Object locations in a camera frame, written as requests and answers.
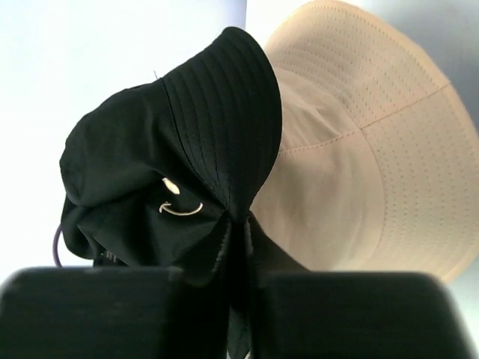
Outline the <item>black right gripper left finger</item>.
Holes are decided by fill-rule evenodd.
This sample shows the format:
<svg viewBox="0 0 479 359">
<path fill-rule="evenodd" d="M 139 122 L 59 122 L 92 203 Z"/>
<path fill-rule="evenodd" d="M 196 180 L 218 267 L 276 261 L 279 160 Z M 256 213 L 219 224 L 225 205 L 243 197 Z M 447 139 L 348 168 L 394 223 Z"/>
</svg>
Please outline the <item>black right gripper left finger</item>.
<svg viewBox="0 0 479 359">
<path fill-rule="evenodd" d="M 3 358 L 224 358 L 219 280 L 178 268 L 23 269 L 1 290 Z"/>
</svg>

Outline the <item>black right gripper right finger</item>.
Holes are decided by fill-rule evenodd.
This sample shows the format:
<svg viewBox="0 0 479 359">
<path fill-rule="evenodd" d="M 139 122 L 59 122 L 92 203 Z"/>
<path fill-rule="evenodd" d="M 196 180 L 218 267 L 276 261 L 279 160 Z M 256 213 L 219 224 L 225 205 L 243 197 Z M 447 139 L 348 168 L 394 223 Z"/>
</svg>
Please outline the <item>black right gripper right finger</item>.
<svg viewBox="0 0 479 359">
<path fill-rule="evenodd" d="M 257 297 L 259 358 L 469 358 L 443 285 L 417 273 L 269 277 Z"/>
</svg>

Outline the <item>beige bucket hat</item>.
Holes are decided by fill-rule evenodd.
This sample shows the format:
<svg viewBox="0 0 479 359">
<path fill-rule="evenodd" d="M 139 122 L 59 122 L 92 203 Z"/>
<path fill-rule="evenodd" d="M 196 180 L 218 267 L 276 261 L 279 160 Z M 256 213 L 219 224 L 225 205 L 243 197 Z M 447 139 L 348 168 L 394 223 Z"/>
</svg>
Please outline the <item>beige bucket hat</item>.
<svg viewBox="0 0 479 359">
<path fill-rule="evenodd" d="M 376 16 L 312 1 L 265 52 L 281 91 L 278 158 L 252 205 L 312 271 L 419 271 L 478 255 L 478 135 L 427 53 Z"/>
</svg>

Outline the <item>black bucket hat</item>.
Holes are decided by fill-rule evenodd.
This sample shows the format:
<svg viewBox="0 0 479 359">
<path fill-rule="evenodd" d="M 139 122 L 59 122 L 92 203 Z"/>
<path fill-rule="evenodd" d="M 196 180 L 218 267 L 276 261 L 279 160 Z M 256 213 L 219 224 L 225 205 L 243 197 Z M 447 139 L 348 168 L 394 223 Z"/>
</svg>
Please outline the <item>black bucket hat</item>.
<svg viewBox="0 0 479 359">
<path fill-rule="evenodd" d="M 250 208 L 281 125 L 265 52 L 228 27 L 162 78 L 110 96 L 66 140 L 65 245 L 99 266 L 181 269 L 198 305 L 195 357 L 251 352 Z"/>
</svg>

